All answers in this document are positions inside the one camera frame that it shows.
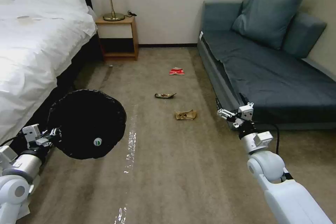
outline trash bag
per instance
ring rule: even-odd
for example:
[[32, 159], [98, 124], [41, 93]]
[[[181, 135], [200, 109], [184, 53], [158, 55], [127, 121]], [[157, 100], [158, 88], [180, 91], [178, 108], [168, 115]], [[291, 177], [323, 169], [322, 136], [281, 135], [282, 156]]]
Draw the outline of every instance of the trash bag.
[[74, 159], [101, 158], [122, 139], [126, 112], [116, 99], [98, 90], [82, 89], [54, 103], [48, 131], [60, 128], [61, 138], [52, 143]]

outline trash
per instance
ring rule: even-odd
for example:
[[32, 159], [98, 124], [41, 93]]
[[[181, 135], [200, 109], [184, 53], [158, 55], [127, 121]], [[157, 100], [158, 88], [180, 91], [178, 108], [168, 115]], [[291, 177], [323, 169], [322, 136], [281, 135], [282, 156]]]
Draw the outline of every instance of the trash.
[[182, 68], [173, 68], [170, 70], [169, 75], [184, 75]]
[[176, 120], [194, 120], [196, 118], [197, 111], [189, 110], [186, 112], [175, 112]]
[[162, 99], [170, 99], [170, 98], [173, 98], [174, 96], [176, 95], [176, 93], [175, 94], [158, 94], [158, 93], [156, 93], [155, 94], [155, 97], [156, 98], [162, 98]]

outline brown paper bag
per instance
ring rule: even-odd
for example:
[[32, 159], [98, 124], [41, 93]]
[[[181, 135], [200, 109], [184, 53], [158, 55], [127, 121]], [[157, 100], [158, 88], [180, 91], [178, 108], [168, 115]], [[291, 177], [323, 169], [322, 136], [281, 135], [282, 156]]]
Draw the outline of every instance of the brown paper bag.
[[185, 112], [175, 112], [176, 120], [194, 120], [196, 118], [197, 111], [189, 110]]

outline cable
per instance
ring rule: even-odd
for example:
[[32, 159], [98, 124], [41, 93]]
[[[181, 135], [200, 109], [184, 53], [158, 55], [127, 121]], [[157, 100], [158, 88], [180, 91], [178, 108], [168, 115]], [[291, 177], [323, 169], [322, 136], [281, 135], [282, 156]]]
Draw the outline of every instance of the cable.
[[129, 17], [129, 18], [131, 18], [131, 17], [133, 17], [133, 16], [137, 16], [137, 14], [131, 12], [130, 10], [127, 12], [127, 14], [128, 14], [128, 15], [125, 15], [125, 16], [127, 16], [127, 17]]
[[276, 124], [273, 124], [273, 123], [264, 123], [264, 122], [256, 122], [256, 121], [249, 121], [249, 120], [246, 120], [244, 118], [241, 118], [239, 116], [236, 116], [237, 118], [239, 119], [242, 119], [243, 121], [247, 121], [247, 122], [251, 122], [251, 123], [254, 123], [254, 124], [266, 124], [266, 125], [272, 125], [274, 128], [276, 128], [276, 148], [275, 148], [275, 153], [277, 155], [279, 155], [279, 148], [280, 148], [280, 130], [279, 130], [279, 127], [276, 125]]
[[0, 144], [0, 147], [4, 146], [6, 143], [18, 138], [18, 137], [21, 137], [23, 135], [23, 133], [19, 133], [17, 136], [13, 137], [13, 138], [10, 138], [8, 140], [6, 140], [5, 142], [3, 142], [2, 144]]

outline sofa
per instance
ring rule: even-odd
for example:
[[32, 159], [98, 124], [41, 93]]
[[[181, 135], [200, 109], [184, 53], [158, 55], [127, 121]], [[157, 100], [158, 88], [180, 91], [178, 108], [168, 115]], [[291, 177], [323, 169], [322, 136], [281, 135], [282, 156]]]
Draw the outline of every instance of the sofa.
[[241, 2], [203, 4], [197, 47], [219, 107], [236, 111], [253, 102], [260, 129], [272, 128], [267, 123], [283, 130], [336, 128], [336, 82], [303, 60], [326, 23], [297, 13], [276, 50], [231, 29], [241, 8]]

